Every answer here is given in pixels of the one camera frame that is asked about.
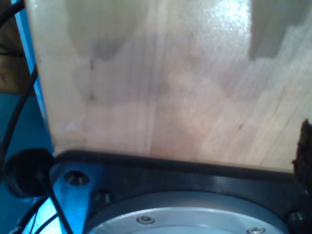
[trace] wood grain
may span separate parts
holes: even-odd
[[[312,116],[303,0],[29,0],[56,153],[290,171]]]

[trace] plywood surface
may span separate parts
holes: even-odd
[[[312,116],[304,0],[29,0],[56,153],[290,171]]]

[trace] screw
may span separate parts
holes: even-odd
[[[155,220],[148,216],[141,216],[136,219],[136,221],[140,224],[148,225],[155,222]]]
[[[80,171],[70,171],[67,172],[64,176],[67,183],[76,186],[84,186],[90,182],[89,177]]]
[[[247,230],[247,233],[248,234],[262,234],[262,233],[265,233],[265,229],[260,228],[260,227],[250,228]]]

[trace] light wood panel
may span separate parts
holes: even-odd
[[[29,0],[56,153],[290,171],[312,116],[304,0]]]

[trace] silver metal disc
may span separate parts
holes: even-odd
[[[104,209],[92,219],[88,225],[102,222],[93,226],[91,234],[288,234],[284,223],[269,210],[239,198],[205,192],[137,196]]]

